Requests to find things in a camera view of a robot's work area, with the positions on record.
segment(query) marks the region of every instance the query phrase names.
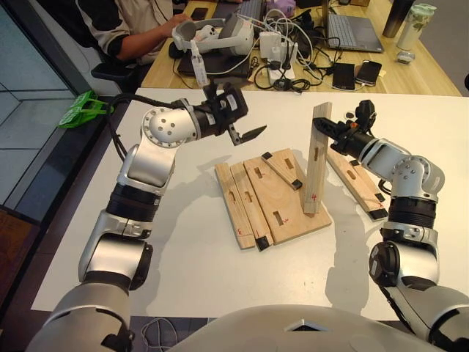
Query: green object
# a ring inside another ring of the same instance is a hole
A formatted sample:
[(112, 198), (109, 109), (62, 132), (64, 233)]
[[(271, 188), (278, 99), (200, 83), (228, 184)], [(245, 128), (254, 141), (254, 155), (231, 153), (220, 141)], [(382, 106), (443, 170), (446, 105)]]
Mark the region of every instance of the green object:
[(107, 103), (97, 100), (92, 90), (80, 94), (59, 122), (59, 127), (74, 128), (105, 114)]

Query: mouse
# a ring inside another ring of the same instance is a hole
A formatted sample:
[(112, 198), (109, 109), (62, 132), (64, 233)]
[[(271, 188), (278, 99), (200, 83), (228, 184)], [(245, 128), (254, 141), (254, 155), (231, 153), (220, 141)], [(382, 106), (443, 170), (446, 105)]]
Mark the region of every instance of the mouse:
[(179, 50), (178, 48), (176, 48), (176, 44), (174, 44), (174, 42), (173, 42), (173, 43), (169, 44), (168, 55), (172, 59), (180, 59), (181, 57), (184, 56), (184, 51)]

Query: wooden desk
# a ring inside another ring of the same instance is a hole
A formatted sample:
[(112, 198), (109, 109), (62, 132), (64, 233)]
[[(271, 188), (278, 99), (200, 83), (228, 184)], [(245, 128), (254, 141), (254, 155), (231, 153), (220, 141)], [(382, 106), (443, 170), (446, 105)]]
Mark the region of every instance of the wooden desk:
[[(216, 7), (215, 2), (210, 1), (190, 1), (185, 8), (185, 12), (190, 15), (196, 7), (207, 7), (207, 18), (210, 18)], [(391, 4), (388, 0), (371, 0), (368, 7), (360, 6), (343, 6), (334, 7), (335, 11), (340, 15), (351, 15), (358, 17), (368, 17), (373, 27), (378, 34), (385, 48), (383, 54), (378, 53), (364, 53), (359, 51), (344, 51), (340, 62), (353, 63), (359, 65), (363, 60), (372, 60), (383, 64), (383, 70), (386, 72), (384, 77), (378, 78), (375, 87), (364, 87), (359, 92), (373, 92), (373, 93), (395, 93), (395, 94), (422, 94), (422, 95), (453, 95), (460, 96), (461, 93), (451, 82), (449, 77), (441, 69), (440, 65), (433, 59), (432, 55), (425, 49), (424, 45), (418, 41), (413, 52), (416, 54), (416, 60), (410, 65), (399, 64), (396, 61), (396, 55), (400, 51), (396, 47), (396, 42), (399, 39), (400, 31), (395, 38), (383, 37), (384, 25), (388, 17)], [(313, 7), (311, 16), (315, 19), (315, 23), (321, 23), (320, 20), (320, 7)], [(142, 82), (143, 88), (185, 88), (181, 78), (173, 74), (174, 60), (168, 56), (168, 47), (172, 40), (167, 40), (161, 49), (158, 58), (149, 70), (147, 76)], [(334, 50), (326, 49), (326, 52), (333, 57)], [(253, 55), (259, 55), (258, 51), (254, 51)], [(176, 61), (174, 66), (177, 69), (179, 60)], [(323, 55), (318, 56), (318, 65), (327, 66), (328, 62)], [(308, 74), (303, 72), (299, 65), (294, 67), (297, 78), (306, 78), (311, 82), (314, 79)], [(191, 77), (183, 76), (186, 83), (193, 88), (198, 88), (196, 80)], [(267, 84), (267, 78), (263, 77), (265, 81), (259, 80), (260, 84)], [(313, 92), (333, 92), (330, 84), (332, 77), (325, 78), (329, 85), (321, 84), (318, 87), (311, 87), (310, 91)], [(244, 90), (257, 90), (253, 84), (243, 87)]]

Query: smartphone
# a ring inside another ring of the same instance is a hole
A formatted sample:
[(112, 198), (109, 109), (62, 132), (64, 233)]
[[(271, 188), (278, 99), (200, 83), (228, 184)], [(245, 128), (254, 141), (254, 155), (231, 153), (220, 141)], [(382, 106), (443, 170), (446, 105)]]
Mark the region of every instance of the smartphone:
[(357, 83), (363, 83), (366, 86), (375, 86), (378, 75), (381, 71), (381, 64), (374, 61), (365, 60), (358, 71)]
[(336, 64), (332, 76), (332, 85), (335, 88), (354, 90), (355, 89), (355, 65), (354, 64)]
[(205, 19), (205, 16), (207, 15), (208, 9), (206, 7), (196, 7), (193, 9), (191, 18), (193, 21), (202, 21)]

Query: white table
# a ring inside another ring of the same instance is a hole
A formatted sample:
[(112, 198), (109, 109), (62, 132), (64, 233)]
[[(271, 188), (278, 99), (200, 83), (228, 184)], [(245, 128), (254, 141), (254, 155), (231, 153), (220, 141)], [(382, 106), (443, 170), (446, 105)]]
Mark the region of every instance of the white table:
[[(203, 100), (202, 91), (140, 89), (162, 101)], [(377, 110), (375, 136), (424, 155), (446, 174), (435, 229), (440, 232), (440, 284), (468, 294), (467, 98), (353, 93), (244, 92), (249, 114), (244, 133), (267, 124), (257, 139), (233, 147), (227, 135), (182, 146), (176, 170), (155, 218), (154, 247), (145, 285), (130, 294), (133, 315), (218, 317), (262, 304), (334, 306), (378, 320), (396, 319), (368, 277), (368, 256), (380, 241), (372, 222), (328, 167), (325, 206), (333, 224), (261, 253), (241, 251), (213, 167), (266, 151), (292, 148), (306, 167), (313, 106), (333, 102), (333, 120), (360, 100)], [(127, 147), (139, 141), (149, 106), (133, 102), (120, 126)], [(32, 309), (52, 310), (78, 284), (77, 264), (95, 219), (108, 202), (121, 161), (110, 144), (51, 263)]]

